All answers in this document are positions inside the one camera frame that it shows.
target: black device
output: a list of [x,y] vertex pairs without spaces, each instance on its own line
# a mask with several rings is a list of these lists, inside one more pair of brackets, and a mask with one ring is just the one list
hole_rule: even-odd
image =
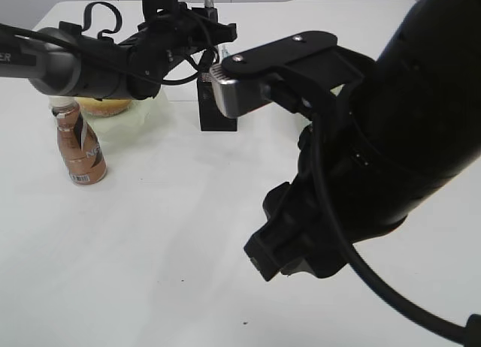
[[[108,6],[117,25],[94,39],[82,32],[92,23],[96,4]],[[215,46],[237,37],[235,24],[219,24],[209,18],[206,8],[188,9],[178,0],[142,0],[142,7],[145,22],[138,26],[139,32],[119,44],[104,34],[118,32],[122,16],[104,2],[87,6],[84,26],[61,22],[57,29],[39,33],[1,26],[0,53],[10,57],[0,59],[0,77],[29,78],[47,95],[142,100],[156,96],[161,85],[196,80],[199,71],[185,80],[165,77],[184,60],[199,69],[190,56],[202,51],[208,69],[218,56]]]
[[398,228],[481,154],[480,22],[481,0],[421,0],[376,62],[304,32],[211,68],[226,116],[274,101],[313,122],[299,139],[298,175],[268,193],[268,222],[245,246],[266,281],[327,278],[350,263],[415,323],[481,346],[481,316],[463,328],[420,309],[352,247]]
[[[235,39],[234,26],[177,0],[143,0],[143,7],[146,22],[119,45],[103,33],[86,38],[72,24],[43,33],[0,25],[0,76],[29,78],[46,94],[142,99],[162,84],[194,80],[199,74],[163,78],[181,60],[203,71],[213,46]],[[325,278],[349,263],[407,318],[481,346],[481,316],[461,327],[426,312],[352,246],[398,228],[481,153],[480,21],[481,0],[421,0],[376,62],[338,46],[332,34],[304,32],[210,69],[225,116],[274,101],[313,122],[299,140],[298,175],[269,192],[268,222],[245,247],[266,280],[299,271]],[[200,50],[206,64],[196,65],[189,55]]]

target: black clamp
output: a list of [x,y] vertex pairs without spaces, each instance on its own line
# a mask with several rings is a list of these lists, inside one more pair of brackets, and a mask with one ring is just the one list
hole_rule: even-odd
[[101,30],[97,34],[97,39],[100,39],[100,40],[103,40],[103,41],[113,41],[112,38],[105,37],[104,33],[105,34],[118,33],[120,31],[120,29],[122,28],[123,20],[122,20],[122,14],[120,13],[120,11],[114,5],[112,5],[111,3],[93,2],[93,3],[88,4],[85,7],[85,10],[83,11],[82,32],[86,32],[92,26],[92,10],[93,10],[93,7],[95,7],[96,5],[103,5],[107,8],[109,8],[113,12],[113,14],[115,15],[115,20],[116,20],[115,28],[113,30],[110,30],[110,29]]
[[[268,87],[264,97],[291,113],[308,119],[318,113],[332,121],[327,125],[339,126],[340,119],[350,120],[348,104],[340,103],[342,96],[335,96],[332,89],[359,83],[373,65],[367,56],[339,47],[335,35],[304,32],[225,59],[222,72],[241,85],[264,84]],[[309,128],[303,136],[302,140],[310,141]],[[292,184],[284,183],[269,193],[264,202],[268,222],[244,248],[266,280],[280,271],[301,270],[325,278],[346,263],[328,228],[319,226],[322,220],[310,180],[310,148],[300,147],[298,176]],[[349,237],[363,240],[385,232],[352,232]]]

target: bread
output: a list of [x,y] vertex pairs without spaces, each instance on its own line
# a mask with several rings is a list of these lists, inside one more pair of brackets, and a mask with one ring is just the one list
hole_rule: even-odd
[[92,98],[77,98],[83,112],[92,116],[115,116],[129,108],[130,99],[104,99],[98,101]]

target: bottle cap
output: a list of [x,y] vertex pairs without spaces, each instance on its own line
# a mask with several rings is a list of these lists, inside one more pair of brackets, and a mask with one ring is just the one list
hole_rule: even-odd
[[75,102],[74,97],[57,97],[57,96],[50,96],[50,106],[52,108],[63,108],[67,107],[70,104]]

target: screw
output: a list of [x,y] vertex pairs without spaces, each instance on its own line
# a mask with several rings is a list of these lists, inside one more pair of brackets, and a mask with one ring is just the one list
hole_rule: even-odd
[[232,57],[232,60],[236,63],[239,63],[244,61],[244,57],[240,54],[237,54],[236,56]]

